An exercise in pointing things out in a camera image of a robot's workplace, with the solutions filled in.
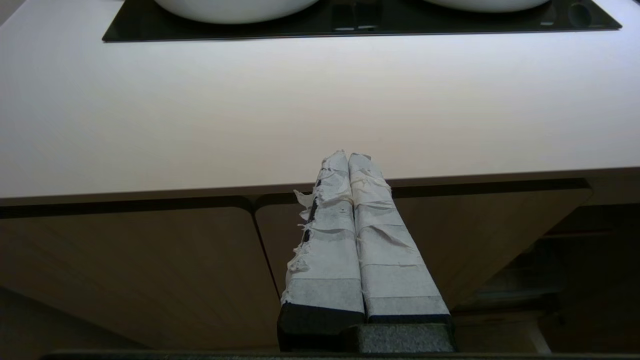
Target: cabinet door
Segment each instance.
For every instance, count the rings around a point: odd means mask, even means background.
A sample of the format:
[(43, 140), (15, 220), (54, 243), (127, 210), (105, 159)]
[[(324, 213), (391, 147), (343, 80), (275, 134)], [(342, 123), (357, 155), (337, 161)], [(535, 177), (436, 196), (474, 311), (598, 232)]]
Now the cabinet door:
[(277, 344), (280, 309), (237, 207), (0, 220), (0, 285), (153, 348)]
[[(451, 309), (590, 195), (584, 181), (573, 179), (394, 190), (398, 211)], [(256, 211), (280, 293), (301, 239), (296, 225), (303, 209), (281, 202), (264, 197)]]

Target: wooden cabinet door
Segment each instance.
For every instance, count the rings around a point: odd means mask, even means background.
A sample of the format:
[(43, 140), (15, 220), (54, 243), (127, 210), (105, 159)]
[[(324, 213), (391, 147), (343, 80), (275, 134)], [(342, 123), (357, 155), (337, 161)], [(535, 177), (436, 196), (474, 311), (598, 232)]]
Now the wooden cabinet door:
[(5, 216), (0, 254), (1, 286), (152, 348), (277, 344), (278, 295), (243, 208)]
[[(450, 309), (591, 195), (582, 180), (394, 190), (396, 206)], [(278, 291), (303, 220), (292, 197), (260, 199), (256, 220)]]

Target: white countertop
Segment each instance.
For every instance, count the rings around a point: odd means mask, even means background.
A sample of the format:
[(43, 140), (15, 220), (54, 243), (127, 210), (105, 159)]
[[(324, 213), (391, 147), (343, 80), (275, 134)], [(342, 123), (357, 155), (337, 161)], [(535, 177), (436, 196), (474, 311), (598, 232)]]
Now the white countertop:
[(121, 1), (27, 0), (0, 203), (270, 192), (336, 149), (391, 180), (638, 168), (640, 5), (596, 1), (622, 30), (104, 44)]

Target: black glass panel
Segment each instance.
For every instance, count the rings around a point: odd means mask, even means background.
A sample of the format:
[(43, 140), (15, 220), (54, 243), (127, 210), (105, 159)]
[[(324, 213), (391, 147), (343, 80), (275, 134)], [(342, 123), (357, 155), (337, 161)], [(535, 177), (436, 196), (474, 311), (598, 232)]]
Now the black glass panel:
[(515, 13), (472, 13), (423, 0), (320, 0), (282, 19), (215, 25), (183, 19), (154, 0), (126, 0), (102, 38), (107, 42), (228, 38), (513, 33), (620, 29), (592, 0), (550, 0)]

